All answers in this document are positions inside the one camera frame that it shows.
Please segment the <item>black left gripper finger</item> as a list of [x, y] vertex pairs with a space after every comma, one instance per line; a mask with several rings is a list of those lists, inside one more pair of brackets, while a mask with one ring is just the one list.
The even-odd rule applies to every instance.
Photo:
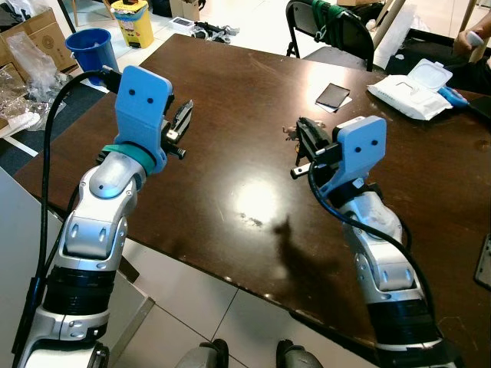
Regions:
[[192, 119], [193, 106], [193, 100], [189, 100], [176, 110], [176, 115], [172, 122], [172, 143], [178, 143], [185, 136], [190, 119]]

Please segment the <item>black square phone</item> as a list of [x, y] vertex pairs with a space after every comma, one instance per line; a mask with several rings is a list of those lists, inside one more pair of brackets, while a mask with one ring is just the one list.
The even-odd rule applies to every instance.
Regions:
[[350, 91], [347, 88], [329, 84], [317, 97], [315, 104], [329, 113], [334, 113], [350, 100]]

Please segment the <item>dark brown wooden table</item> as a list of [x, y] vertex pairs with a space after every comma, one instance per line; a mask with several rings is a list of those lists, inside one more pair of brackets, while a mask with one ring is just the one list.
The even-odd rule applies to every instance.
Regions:
[[[138, 193], [134, 241], [305, 318], [368, 353], [374, 343], [341, 223], [292, 179], [298, 118], [327, 127], [359, 116], [388, 123], [371, 181], [413, 235], [437, 323], [466, 368], [490, 368], [490, 292], [474, 280], [489, 228], [490, 133], [464, 109], [417, 122], [366, 91], [378, 74], [177, 35], [144, 62], [193, 100], [183, 160], [170, 159]], [[315, 104], [336, 84], [351, 100]]]

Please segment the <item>white wet wipes pack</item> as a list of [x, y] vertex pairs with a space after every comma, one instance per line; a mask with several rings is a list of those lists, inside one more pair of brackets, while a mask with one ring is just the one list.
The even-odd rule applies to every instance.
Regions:
[[439, 95], [452, 76], [442, 64], [422, 59], [407, 76], [384, 77], [379, 83], [368, 85], [367, 90], [408, 118], [430, 120], [452, 108]]

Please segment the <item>small white device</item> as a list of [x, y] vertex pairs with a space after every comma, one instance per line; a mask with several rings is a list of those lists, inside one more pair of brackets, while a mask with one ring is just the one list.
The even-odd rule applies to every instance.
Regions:
[[174, 17], [168, 22], [168, 25], [175, 34], [193, 36], [196, 22], [187, 20], [187, 18]]

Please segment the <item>dark floor mat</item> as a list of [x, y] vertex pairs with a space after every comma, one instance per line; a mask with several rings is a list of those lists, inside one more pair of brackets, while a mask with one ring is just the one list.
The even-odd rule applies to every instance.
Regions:
[[[64, 107], [57, 113], [51, 133], [52, 139], [55, 140], [59, 137], [105, 95], [106, 92], [91, 87], [87, 83], [74, 88], [64, 99]], [[43, 132], [25, 130], [13, 134], [11, 138], [30, 150], [40, 153], [43, 148], [43, 136]], [[31, 154], [22, 150], [18, 145], [0, 138], [0, 168], [3, 168], [7, 174], [14, 175], [19, 169], [25, 167], [32, 158], [34, 157]]]

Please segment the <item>yellow container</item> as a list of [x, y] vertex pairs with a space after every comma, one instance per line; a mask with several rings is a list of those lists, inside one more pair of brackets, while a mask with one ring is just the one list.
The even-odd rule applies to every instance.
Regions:
[[147, 0], [116, 0], [110, 4], [112, 15], [118, 21], [126, 45], [147, 48], [154, 42]]

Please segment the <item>black folding chair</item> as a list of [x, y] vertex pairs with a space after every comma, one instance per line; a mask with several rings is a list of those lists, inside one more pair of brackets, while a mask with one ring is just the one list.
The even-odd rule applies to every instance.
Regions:
[[285, 53], [288, 56], [299, 57], [299, 32], [324, 45], [305, 56], [305, 60], [336, 64], [350, 69], [374, 70], [373, 39], [361, 19], [347, 10], [326, 31], [317, 32], [315, 16], [310, 5], [311, 0], [288, 0], [285, 5], [285, 21], [291, 38]]

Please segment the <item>small cardboard box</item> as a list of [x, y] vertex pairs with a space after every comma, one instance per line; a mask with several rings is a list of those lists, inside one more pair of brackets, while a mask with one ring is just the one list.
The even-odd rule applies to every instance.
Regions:
[[206, 0], [169, 0], [169, 4], [172, 18], [200, 21], [200, 11]]

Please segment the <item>green cloth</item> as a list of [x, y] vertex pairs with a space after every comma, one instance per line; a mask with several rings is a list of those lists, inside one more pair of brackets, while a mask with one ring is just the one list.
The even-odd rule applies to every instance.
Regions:
[[317, 32], [326, 31], [340, 15], [347, 11], [344, 7], [331, 4], [326, 0], [311, 0], [310, 7], [315, 16], [315, 30]]

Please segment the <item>black tablet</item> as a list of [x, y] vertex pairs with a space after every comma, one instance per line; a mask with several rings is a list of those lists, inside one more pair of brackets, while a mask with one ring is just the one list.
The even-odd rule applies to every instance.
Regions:
[[491, 130], [491, 96], [474, 95], [468, 97], [467, 101], [470, 111], [488, 130]]

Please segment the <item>wooden pole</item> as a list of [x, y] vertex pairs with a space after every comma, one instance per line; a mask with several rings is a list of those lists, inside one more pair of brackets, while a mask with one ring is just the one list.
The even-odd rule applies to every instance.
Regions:
[[378, 48], [406, 2], [407, 0], [383, 0], [383, 8], [376, 18], [375, 28], [371, 31], [374, 48]]

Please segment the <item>seated person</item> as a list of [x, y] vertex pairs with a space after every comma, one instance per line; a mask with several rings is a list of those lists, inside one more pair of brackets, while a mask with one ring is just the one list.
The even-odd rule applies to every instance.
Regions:
[[484, 58], [483, 52], [477, 53], [476, 60], [471, 61], [471, 56], [476, 52], [481, 38], [487, 42], [491, 31], [491, 13], [484, 15], [476, 25], [461, 31], [453, 43], [453, 55], [463, 58], [466, 63], [462, 67], [453, 70], [453, 77], [449, 85], [452, 88], [463, 89], [475, 94], [491, 94], [491, 70]]

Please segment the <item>clear plastic bag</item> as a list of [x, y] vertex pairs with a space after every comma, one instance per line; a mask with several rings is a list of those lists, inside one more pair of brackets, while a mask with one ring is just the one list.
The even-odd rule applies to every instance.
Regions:
[[44, 130], [49, 113], [62, 107], [54, 97], [68, 77], [24, 32], [7, 38], [6, 47], [15, 64], [0, 69], [0, 138]]

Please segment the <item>brown cardboard box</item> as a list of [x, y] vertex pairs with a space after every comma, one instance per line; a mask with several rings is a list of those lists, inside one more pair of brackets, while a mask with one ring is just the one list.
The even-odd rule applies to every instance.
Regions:
[[58, 70], [66, 71], [77, 66], [76, 59], [64, 44], [64, 35], [57, 21], [56, 11], [48, 8], [39, 15], [3, 31], [0, 34], [0, 67], [13, 63], [21, 69], [6, 44], [7, 39], [16, 34], [27, 35], [38, 49], [52, 58]]

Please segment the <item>black square key tray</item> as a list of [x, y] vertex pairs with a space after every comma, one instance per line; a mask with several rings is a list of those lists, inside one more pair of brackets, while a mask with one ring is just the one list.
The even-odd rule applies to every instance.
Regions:
[[490, 235], [485, 235], [484, 241], [478, 252], [476, 270], [474, 271], [473, 280], [484, 288], [491, 291], [491, 241]]

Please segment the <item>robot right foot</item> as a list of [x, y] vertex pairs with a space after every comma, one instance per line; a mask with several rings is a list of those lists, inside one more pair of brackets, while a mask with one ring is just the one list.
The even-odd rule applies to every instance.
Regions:
[[280, 340], [275, 353], [275, 368], [324, 368], [315, 355], [291, 340]]

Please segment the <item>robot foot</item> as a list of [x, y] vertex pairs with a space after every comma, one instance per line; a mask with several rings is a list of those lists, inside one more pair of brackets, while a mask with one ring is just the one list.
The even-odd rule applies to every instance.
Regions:
[[291, 340], [280, 340], [275, 353], [275, 368], [324, 368], [315, 355]]
[[187, 350], [174, 368], [229, 368], [230, 351], [222, 339], [203, 341]]

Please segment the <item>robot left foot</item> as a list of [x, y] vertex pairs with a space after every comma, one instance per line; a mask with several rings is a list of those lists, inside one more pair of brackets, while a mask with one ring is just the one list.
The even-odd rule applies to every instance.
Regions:
[[187, 350], [174, 368], [229, 368], [230, 351], [222, 339], [203, 341]]

